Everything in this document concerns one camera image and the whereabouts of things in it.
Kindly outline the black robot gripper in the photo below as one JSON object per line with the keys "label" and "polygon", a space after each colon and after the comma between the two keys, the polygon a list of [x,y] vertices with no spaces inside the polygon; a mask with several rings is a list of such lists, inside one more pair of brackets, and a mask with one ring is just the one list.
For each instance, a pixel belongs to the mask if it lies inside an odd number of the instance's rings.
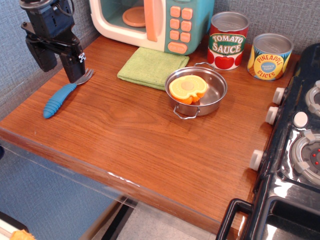
{"label": "black robot gripper", "polygon": [[75,25],[75,4],[72,0],[20,0],[20,7],[27,13],[29,22],[21,28],[33,39],[26,38],[26,45],[38,66],[49,72],[57,66],[55,53],[41,42],[70,48],[76,54],[61,54],[60,60],[70,83],[76,82],[86,72],[85,53],[80,40],[72,32]]}

